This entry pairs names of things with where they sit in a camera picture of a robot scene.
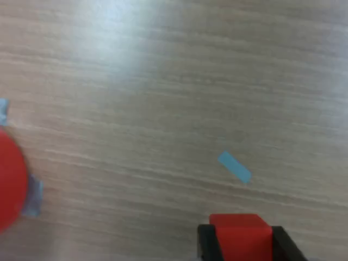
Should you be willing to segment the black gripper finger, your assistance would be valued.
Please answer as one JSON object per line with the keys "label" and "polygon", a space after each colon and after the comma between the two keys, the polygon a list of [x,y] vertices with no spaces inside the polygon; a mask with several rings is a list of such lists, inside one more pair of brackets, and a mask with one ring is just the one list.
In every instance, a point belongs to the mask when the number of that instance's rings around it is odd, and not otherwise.
{"label": "black gripper finger", "polygon": [[271,261],[309,261],[282,226],[271,226]]}
{"label": "black gripper finger", "polygon": [[197,228],[197,256],[203,261],[223,261],[214,225],[201,224]]}

